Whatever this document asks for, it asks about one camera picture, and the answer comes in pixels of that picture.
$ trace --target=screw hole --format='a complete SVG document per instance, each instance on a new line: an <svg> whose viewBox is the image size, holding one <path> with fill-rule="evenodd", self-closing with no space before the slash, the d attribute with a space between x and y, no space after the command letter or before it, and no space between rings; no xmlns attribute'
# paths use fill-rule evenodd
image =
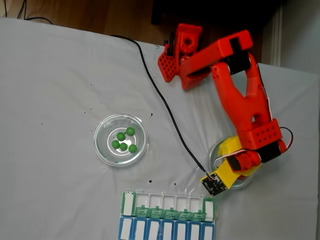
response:
<svg viewBox="0 0 320 240"><path fill-rule="evenodd" d="M184 43L188 46L191 44L191 39L190 38L185 38Z"/></svg>

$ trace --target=glass petri dish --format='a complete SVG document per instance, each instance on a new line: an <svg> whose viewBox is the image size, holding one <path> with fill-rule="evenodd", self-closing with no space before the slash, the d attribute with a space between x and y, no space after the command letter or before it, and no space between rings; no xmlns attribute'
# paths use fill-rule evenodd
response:
<svg viewBox="0 0 320 240"><path fill-rule="evenodd" d="M133 136L125 135L125 140L119 141L136 145L137 152L129 152L129 149L122 151L120 148L113 148L112 142L117 140L118 133L124 133L128 127L135 130ZM96 154L106 164L111 166L128 166L137 162L145 153L148 136L147 131L142 126L141 121L127 114L114 114L103 120L94 133L94 147Z"/></svg>
<svg viewBox="0 0 320 240"><path fill-rule="evenodd" d="M218 156L218 151L219 151L219 146L220 144L222 144L226 139L228 139L228 137L217 141L212 147L210 147L207 155L206 155L206 159L207 159L207 163L208 163L208 168L210 169L210 173L212 173L213 171L215 171L217 168L215 166L215 159ZM221 161L217 161L217 166L219 166L223 161L225 161L224 159L221 159ZM255 171L247 176L244 179L237 179L234 184L231 186L232 189L238 189L238 188L242 188L245 185L247 185L254 177L255 175Z"/></svg>

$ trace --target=green ball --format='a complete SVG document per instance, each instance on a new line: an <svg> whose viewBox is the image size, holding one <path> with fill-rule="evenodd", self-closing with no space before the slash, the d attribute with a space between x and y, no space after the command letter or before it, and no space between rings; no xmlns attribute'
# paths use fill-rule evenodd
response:
<svg viewBox="0 0 320 240"><path fill-rule="evenodd" d="M123 133L123 132L119 132L117 135L116 135L116 138L119 140L119 141L124 141L126 139L126 135Z"/></svg>
<svg viewBox="0 0 320 240"><path fill-rule="evenodd" d="M112 141L112 147L113 147L114 149L118 149L118 148L120 147L119 141L118 141L118 140Z"/></svg>
<svg viewBox="0 0 320 240"><path fill-rule="evenodd" d="M131 145L129 146L129 152L130 152L130 153L135 153L137 150L138 150L138 148L137 148L136 145L131 144Z"/></svg>
<svg viewBox="0 0 320 240"><path fill-rule="evenodd" d="M120 149L121 149L122 151L125 151L125 150L128 149L128 145L123 142L123 143L120 144Z"/></svg>
<svg viewBox="0 0 320 240"><path fill-rule="evenodd" d="M133 135L135 135L135 129L133 128L133 127L128 127L127 129L126 129L126 134L128 134L129 136L133 136Z"/></svg>

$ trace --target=red robotic arm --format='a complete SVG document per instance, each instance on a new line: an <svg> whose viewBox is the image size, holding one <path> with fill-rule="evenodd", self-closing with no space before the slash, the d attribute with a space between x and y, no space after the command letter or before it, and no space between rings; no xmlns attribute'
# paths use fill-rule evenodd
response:
<svg viewBox="0 0 320 240"><path fill-rule="evenodd" d="M201 27L180 24L175 43L165 45L158 66L166 82L179 75L189 90L211 72L221 104L234 124L246 151L227 157L234 172L246 171L284 153L287 148L276 119L272 118L269 98L258 63L247 52L253 42L247 30L223 37L196 52ZM238 91L232 74L245 71L246 95Z"/></svg>

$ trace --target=white tablecloth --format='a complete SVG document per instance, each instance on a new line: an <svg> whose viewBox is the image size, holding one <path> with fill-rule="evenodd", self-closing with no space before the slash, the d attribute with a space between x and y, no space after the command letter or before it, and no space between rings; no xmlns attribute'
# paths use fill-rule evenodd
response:
<svg viewBox="0 0 320 240"><path fill-rule="evenodd" d="M184 92L179 78L165 83L157 68L163 47L141 47L187 145L207 167L209 147L233 133L211 77ZM293 131L294 142L248 187L216 197L216 239L315 239L319 78L260 69L273 117ZM233 79L243 88L243 74ZM139 117L148 132L147 152L128 168L106 165L94 149L97 125L115 113ZM124 190L206 196L203 175L134 44L0 19L0 239L115 240Z"/></svg>

